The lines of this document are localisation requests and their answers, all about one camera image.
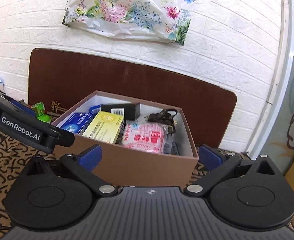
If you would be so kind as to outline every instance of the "green bottle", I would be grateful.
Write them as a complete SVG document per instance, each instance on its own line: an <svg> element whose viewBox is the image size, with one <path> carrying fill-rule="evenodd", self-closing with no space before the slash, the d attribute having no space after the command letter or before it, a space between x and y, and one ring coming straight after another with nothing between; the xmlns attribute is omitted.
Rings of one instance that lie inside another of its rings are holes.
<svg viewBox="0 0 294 240"><path fill-rule="evenodd" d="M31 109L36 113L36 118L40 121L51 123L51 117L45 114L45 106L43 102L34 104Z"/></svg>

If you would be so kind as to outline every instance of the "barcode label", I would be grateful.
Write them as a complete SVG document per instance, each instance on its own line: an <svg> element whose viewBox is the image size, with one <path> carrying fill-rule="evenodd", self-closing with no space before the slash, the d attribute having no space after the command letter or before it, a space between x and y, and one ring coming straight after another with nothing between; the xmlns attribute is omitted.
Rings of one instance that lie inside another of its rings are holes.
<svg viewBox="0 0 294 240"><path fill-rule="evenodd" d="M96 109L93 109L92 110L92 113L93 114L97 114L99 111L101 111L101 108L99 107L99 108L96 108Z"/></svg>
<svg viewBox="0 0 294 240"><path fill-rule="evenodd" d="M125 111L124 110L125 110L124 108L112 108L111 113L125 116Z"/></svg>

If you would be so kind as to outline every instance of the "yellow box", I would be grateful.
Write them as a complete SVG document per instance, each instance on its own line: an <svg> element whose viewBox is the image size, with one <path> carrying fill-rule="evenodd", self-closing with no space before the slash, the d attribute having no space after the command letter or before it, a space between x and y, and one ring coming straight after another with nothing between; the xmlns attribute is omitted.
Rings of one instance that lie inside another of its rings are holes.
<svg viewBox="0 0 294 240"><path fill-rule="evenodd" d="M122 115L100 111L82 135L90 139L113 144L117 140L123 121L124 117Z"/></svg>

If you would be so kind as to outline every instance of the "green bottle cap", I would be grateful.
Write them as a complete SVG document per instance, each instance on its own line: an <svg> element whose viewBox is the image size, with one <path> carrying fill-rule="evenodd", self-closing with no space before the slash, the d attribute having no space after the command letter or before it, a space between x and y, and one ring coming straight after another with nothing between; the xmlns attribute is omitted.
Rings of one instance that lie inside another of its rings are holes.
<svg viewBox="0 0 294 240"><path fill-rule="evenodd" d="M31 109L36 113L36 117L39 117L45 113L45 106L43 102L34 104Z"/></svg>

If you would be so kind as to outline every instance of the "white brick wall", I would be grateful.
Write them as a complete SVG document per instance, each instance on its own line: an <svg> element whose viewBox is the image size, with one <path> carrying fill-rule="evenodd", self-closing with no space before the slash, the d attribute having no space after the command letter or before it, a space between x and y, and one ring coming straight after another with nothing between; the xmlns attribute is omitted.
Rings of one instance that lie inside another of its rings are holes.
<svg viewBox="0 0 294 240"><path fill-rule="evenodd" d="M176 71L234 91L221 147L243 151L268 95L278 52L281 0L197 0L185 46L113 41L61 25L67 0L0 0L0 77L27 98L35 47L112 57Z"/></svg>

